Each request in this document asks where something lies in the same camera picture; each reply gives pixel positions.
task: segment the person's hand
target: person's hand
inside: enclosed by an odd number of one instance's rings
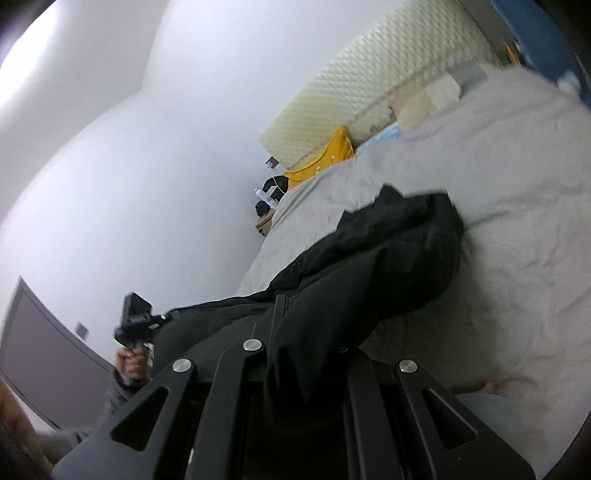
[[[123,378],[148,380],[148,348],[120,348],[115,352],[115,368]]]
[[[45,472],[51,472],[53,465],[43,452],[37,432],[31,425],[27,414],[2,380],[0,380],[0,421],[17,446]]]

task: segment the light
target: light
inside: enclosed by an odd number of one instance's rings
[[[0,106],[23,85],[45,51],[57,23],[52,4],[12,46],[0,66]]]

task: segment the yellow pillow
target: yellow pillow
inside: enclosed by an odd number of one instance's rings
[[[286,171],[283,174],[289,179],[288,190],[297,187],[304,180],[313,177],[331,165],[348,160],[353,156],[353,147],[351,147],[351,141],[347,136],[347,130],[345,127],[338,127],[328,144],[305,167]]]

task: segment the pillow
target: pillow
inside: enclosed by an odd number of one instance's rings
[[[353,147],[347,135],[347,130],[345,130],[345,127],[338,127],[326,146],[305,167],[294,171],[286,171],[283,174],[289,179],[288,189],[291,190],[297,187],[318,172],[353,156]]]
[[[419,127],[437,112],[451,108],[499,69],[494,65],[467,62],[447,69],[424,86],[399,89],[388,101],[402,133]]]

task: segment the sleeve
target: sleeve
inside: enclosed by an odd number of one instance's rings
[[[105,409],[97,421],[97,426],[103,423],[107,418],[119,410],[131,397],[133,397],[140,388],[147,382],[138,385],[126,386],[123,383],[121,375],[114,368],[109,378],[106,390]],[[56,430],[55,432],[39,433],[41,445],[45,456],[54,465],[70,453],[85,438],[87,438],[93,429],[84,427],[74,430]]]

